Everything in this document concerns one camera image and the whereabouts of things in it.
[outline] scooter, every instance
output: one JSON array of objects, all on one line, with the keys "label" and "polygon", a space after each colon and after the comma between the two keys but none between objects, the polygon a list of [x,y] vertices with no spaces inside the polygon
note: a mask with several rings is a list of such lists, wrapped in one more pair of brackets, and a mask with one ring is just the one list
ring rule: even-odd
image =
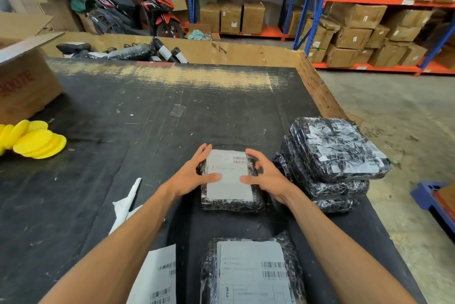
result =
[{"label": "scooter", "polygon": [[[171,11],[171,0],[144,0],[140,6],[133,0],[94,0],[96,9],[88,14],[98,34],[116,33],[183,38],[180,20]],[[145,12],[148,30],[143,30],[139,13]]]}]

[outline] black work table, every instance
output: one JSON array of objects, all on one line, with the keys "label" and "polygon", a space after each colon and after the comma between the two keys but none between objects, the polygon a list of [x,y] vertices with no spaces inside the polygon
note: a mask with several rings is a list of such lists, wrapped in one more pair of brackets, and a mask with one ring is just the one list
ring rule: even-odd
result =
[{"label": "black work table", "polygon": [[[34,119],[52,121],[50,129],[65,135],[68,144],[45,160],[0,158],[5,303],[37,302],[105,238],[115,220],[112,202],[124,198],[136,178],[142,177],[137,207],[202,143],[255,148],[271,157],[296,117],[319,116],[290,68],[68,59],[49,65],[65,94]],[[185,107],[180,117],[170,115],[175,106]],[[368,199],[331,219],[425,303]],[[338,302],[296,221],[273,202],[259,214],[206,212],[196,189],[166,220],[151,249],[176,244],[178,303],[199,302],[201,259],[210,238],[271,238],[284,229],[299,252],[308,302]]]}]

